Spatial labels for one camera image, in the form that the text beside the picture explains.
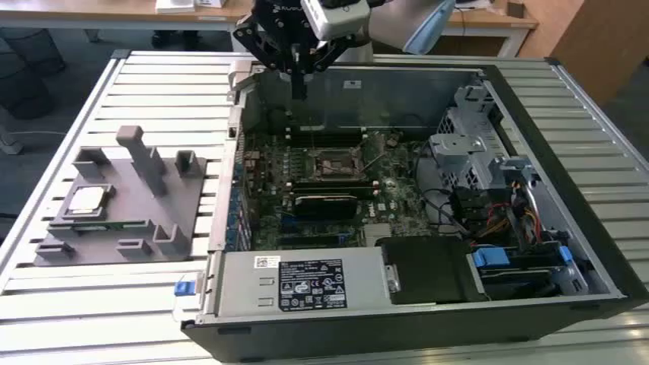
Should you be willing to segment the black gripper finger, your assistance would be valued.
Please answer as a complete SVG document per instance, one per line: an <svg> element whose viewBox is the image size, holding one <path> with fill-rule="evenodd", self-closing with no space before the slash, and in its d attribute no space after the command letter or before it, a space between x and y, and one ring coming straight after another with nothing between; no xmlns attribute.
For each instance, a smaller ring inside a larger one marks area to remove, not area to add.
<svg viewBox="0 0 649 365"><path fill-rule="evenodd" d="M257 61L279 71L291 83L291 96L300 100L300 70L289 37L291 22L281 16L251 14L237 24L233 35Z"/></svg>
<svg viewBox="0 0 649 365"><path fill-rule="evenodd" d="M345 35L320 44L315 35L307 36L300 43L300 99L308 95L308 79L317 72L323 72L343 55L356 46L356 35Z"/></svg>

